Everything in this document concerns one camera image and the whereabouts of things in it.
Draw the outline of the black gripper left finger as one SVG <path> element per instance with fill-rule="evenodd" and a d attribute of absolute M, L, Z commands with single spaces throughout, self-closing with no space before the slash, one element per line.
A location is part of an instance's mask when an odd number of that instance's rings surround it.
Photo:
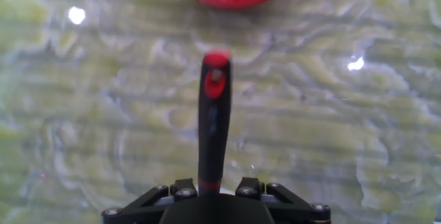
<path fill-rule="evenodd" d="M 168 207 L 196 198 L 197 189 L 193 179 L 176 180 L 170 186 L 158 185 L 125 207 L 110 207 L 101 212 L 102 224 L 155 224 Z"/>

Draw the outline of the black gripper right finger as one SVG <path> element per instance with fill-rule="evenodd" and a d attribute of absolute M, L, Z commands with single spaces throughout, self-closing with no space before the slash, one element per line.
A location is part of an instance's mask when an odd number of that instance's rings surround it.
<path fill-rule="evenodd" d="M 235 196 L 248 198 L 264 207 L 274 223 L 330 224 L 331 208 L 324 203 L 308 203 L 280 183 L 243 177 Z"/>

